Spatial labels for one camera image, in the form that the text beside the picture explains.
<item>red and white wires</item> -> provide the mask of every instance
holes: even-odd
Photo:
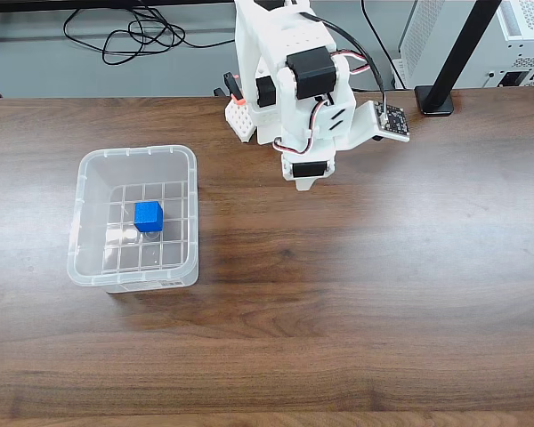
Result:
[[[345,56],[347,58],[354,58],[355,60],[359,60],[359,61],[364,62],[359,67],[350,70],[350,74],[353,75],[353,76],[355,76],[357,74],[360,74],[360,73],[363,73],[364,71],[367,71],[367,70],[370,69],[370,66],[366,62],[366,58],[363,55],[359,54],[358,52],[348,51],[348,50],[340,50],[340,51],[335,51],[335,52],[331,52],[330,53],[330,56],[335,56],[335,55],[343,55],[343,56]]]
[[[309,130],[311,131],[311,136],[307,140],[306,147],[304,148],[303,151],[299,151],[298,149],[291,149],[290,147],[285,147],[284,145],[279,144],[281,141],[280,138],[275,138],[275,141],[273,141],[273,148],[277,151],[294,153],[294,154],[299,154],[299,155],[308,153],[312,146],[312,134],[314,132],[314,125],[316,124],[317,114],[319,113],[323,105],[328,105],[328,104],[329,104],[328,100],[318,101],[316,105],[314,106],[314,109],[312,109],[311,117],[309,119]]]

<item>gray floor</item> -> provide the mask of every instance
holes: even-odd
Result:
[[[368,1],[384,43],[393,57],[412,1]],[[358,1],[315,1],[315,12],[358,38],[375,58],[387,84],[392,79],[387,59],[364,21]],[[206,44],[233,37],[233,4],[161,8],[165,16],[189,30],[192,43]],[[70,11],[0,14],[0,92],[5,97],[205,96],[223,85],[223,72],[236,71],[234,44],[211,49],[178,47],[170,52],[107,66],[97,52],[64,38],[63,21]],[[102,45],[115,28],[125,28],[130,15],[122,11],[85,11],[69,31]],[[339,36],[340,47],[348,47]],[[126,40],[115,48],[134,48]],[[376,89],[370,73],[353,77],[352,86]]]

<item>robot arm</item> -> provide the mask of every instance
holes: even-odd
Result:
[[[242,95],[232,91],[226,119],[242,141],[256,129],[259,144],[280,151],[283,177],[297,189],[332,174],[337,150],[372,137],[409,140],[400,109],[388,106],[385,120],[383,104],[356,109],[346,55],[322,22],[301,15],[313,15],[308,0],[286,0],[271,11],[254,0],[235,4]]]

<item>white grid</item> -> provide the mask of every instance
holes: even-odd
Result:
[[[411,27],[403,42],[405,58],[408,63],[408,75],[413,72],[421,58],[427,40],[433,31],[435,22],[441,13],[445,0],[426,0],[418,2],[411,21]]]
[[[141,233],[134,227],[134,205],[141,201],[160,203],[164,211],[163,231]],[[109,201],[101,274],[181,266],[188,256],[188,229],[188,182],[114,188]]]
[[[513,67],[534,67],[534,58],[518,58],[514,62]]]

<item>circuit board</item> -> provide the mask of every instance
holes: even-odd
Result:
[[[378,117],[384,111],[383,108],[384,104],[382,102],[374,101],[374,109]],[[399,135],[409,135],[408,121],[406,120],[406,115],[403,113],[403,109],[388,105],[386,113],[388,115],[388,123],[383,127],[385,131],[398,133]]]

